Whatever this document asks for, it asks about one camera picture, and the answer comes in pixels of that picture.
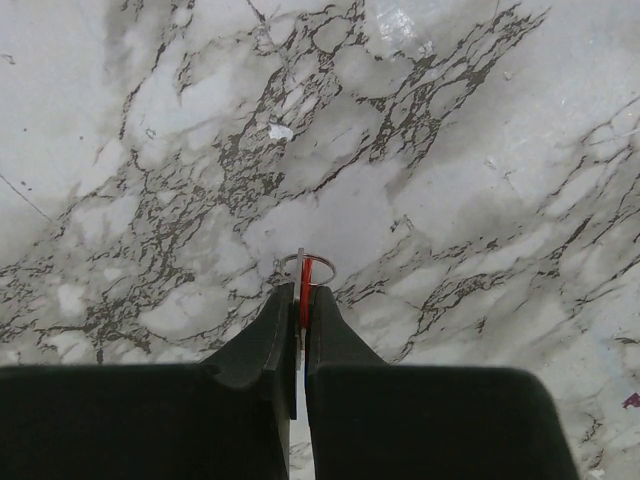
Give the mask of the grey key organizer red handle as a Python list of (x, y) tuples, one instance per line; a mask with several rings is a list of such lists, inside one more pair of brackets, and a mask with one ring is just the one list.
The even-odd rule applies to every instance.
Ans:
[(302, 371), (302, 384), (306, 382), (307, 334), (310, 327), (310, 306), (312, 293), (312, 267), (314, 260), (300, 247), (296, 255), (294, 282), (294, 310), (296, 325), (296, 370)]

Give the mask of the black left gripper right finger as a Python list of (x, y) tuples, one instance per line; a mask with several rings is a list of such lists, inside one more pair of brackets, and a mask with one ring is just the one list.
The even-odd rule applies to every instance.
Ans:
[(391, 365), (315, 290), (305, 389), (319, 479), (575, 479), (554, 402), (531, 373)]

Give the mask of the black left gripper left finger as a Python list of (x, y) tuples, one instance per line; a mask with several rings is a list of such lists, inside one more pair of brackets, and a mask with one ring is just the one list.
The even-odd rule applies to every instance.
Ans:
[(285, 479), (294, 293), (197, 363), (1, 371), (5, 479)]

